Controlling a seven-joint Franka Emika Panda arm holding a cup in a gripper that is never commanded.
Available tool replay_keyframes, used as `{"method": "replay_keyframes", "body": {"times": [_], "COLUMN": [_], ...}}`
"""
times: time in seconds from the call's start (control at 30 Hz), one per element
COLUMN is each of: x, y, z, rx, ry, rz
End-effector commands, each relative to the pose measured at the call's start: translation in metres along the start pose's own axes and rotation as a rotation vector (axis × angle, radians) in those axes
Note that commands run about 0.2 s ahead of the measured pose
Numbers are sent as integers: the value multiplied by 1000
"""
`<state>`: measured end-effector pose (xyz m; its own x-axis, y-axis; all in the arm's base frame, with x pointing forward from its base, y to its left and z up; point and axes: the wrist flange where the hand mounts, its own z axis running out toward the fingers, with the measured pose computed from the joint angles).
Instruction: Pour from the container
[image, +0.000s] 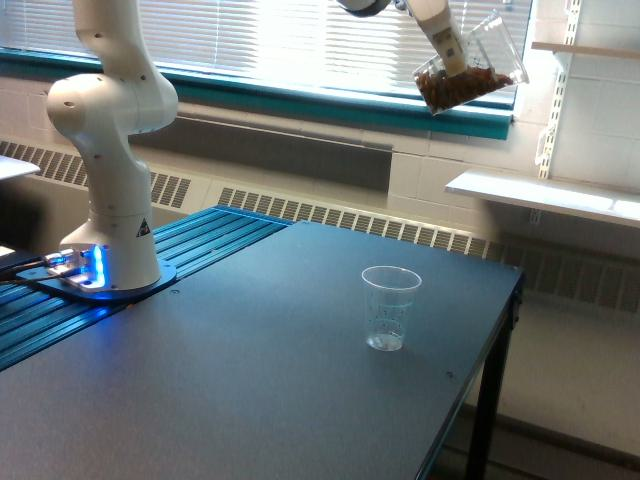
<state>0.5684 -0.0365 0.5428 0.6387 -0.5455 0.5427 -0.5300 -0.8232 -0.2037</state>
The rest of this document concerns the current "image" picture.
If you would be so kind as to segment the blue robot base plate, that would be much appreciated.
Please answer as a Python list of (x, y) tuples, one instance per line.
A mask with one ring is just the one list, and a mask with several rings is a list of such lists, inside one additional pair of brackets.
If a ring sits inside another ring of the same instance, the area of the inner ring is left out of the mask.
[(160, 278), (153, 284), (130, 290), (96, 290), (80, 288), (63, 279), (40, 280), (46, 269), (36, 267), (17, 274), (18, 280), (26, 280), (27, 284), (52, 296), (63, 297), (68, 300), (81, 301), (91, 304), (129, 304), (141, 301), (161, 290), (168, 288), (177, 281), (176, 267), (170, 263), (160, 264)]

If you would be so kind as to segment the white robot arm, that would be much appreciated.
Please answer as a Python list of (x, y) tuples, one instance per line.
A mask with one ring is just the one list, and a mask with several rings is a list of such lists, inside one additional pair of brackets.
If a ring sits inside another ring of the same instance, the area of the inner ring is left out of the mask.
[(102, 71), (59, 80), (47, 97), (50, 121), (82, 158), (89, 192), (86, 222), (61, 241), (67, 257), (49, 271), (91, 297), (137, 292), (160, 282), (161, 267), (151, 176), (129, 138), (170, 125), (178, 96), (148, 53), (138, 2), (76, 1), (73, 11)]

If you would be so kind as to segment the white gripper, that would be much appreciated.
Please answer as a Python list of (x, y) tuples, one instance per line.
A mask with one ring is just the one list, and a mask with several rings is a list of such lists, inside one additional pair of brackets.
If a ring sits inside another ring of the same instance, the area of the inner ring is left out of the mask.
[(444, 64), (446, 74), (454, 77), (466, 71), (464, 42), (447, 0), (407, 0), (407, 8)]

